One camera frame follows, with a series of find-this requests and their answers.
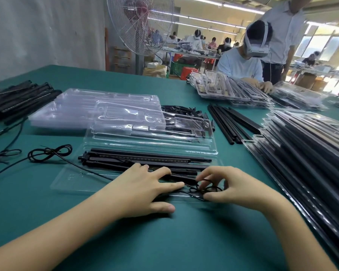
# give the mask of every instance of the dark pants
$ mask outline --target dark pants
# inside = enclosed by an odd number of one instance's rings
[[[194,65],[197,70],[199,70],[202,65],[202,60],[197,57],[181,57],[177,62],[185,65]]]
[[[262,62],[262,77],[264,81],[270,81],[273,85],[280,81],[284,65]]]

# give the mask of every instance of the green work table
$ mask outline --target green work table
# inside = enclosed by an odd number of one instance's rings
[[[185,81],[114,72],[47,66],[0,82],[8,87],[25,80],[49,82],[55,89],[81,88],[133,94],[158,95],[163,105],[183,105],[207,111],[211,101],[200,98]],[[257,123],[268,110],[239,109]],[[339,120],[339,109],[324,115]],[[229,145],[216,125],[215,140],[224,165],[238,167],[277,190],[243,145]],[[0,151],[18,127],[0,137]],[[75,151],[84,133],[60,134],[39,130],[26,121],[12,148],[23,153],[7,158],[10,163],[41,146],[72,144]],[[0,174],[0,246],[38,227],[85,200],[87,196],[61,194],[50,185],[63,164],[24,161]],[[280,243],[262,214],[234,205],[200,201],[177,202],[171,217],[124,219],[74,252],[57,270],[286,270]]]

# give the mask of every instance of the plastic crate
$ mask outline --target plastic crate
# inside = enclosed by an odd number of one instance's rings
[[[170,70],[169,74],[181,76],[182,68],[185,67],[185,66],[188,67],[188,68],[194,68],[195,67],[195,65],[185,65],[183,63],[172,62],[171,63],[171,70]]]

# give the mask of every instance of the electric fan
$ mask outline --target electric fan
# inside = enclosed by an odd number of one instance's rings
[[[122,42],[136,54],[149,56],[165,44],[173,25],[174,0],[107,0],[113,26]]]

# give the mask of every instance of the white t-shirt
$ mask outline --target white t-shirt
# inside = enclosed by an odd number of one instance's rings
[[[198,40],[195,39],[194,35],[192,36],[188,36],[187,42],[191,42],[192,43],[192,49],[193,50],[196,50],[196,49],[203,49],[202,48],[202,41],[201,39],[199,38]]]
[[[259,58],[244,59],[239,48],[233,48],[222,54],[217,64],[217,71],[234,78],[254,78],[263,82],[262,65]]]
[[[286,64],[287,55],[291,45],[298,45],[303,37],[301,29],[304,25],[305,15],[301,10],[292,14],[289,1],[276,6],[260,18],[260,20],[271,23],[273,37],[270,41],[270,53],[262,58],[266,63]]]

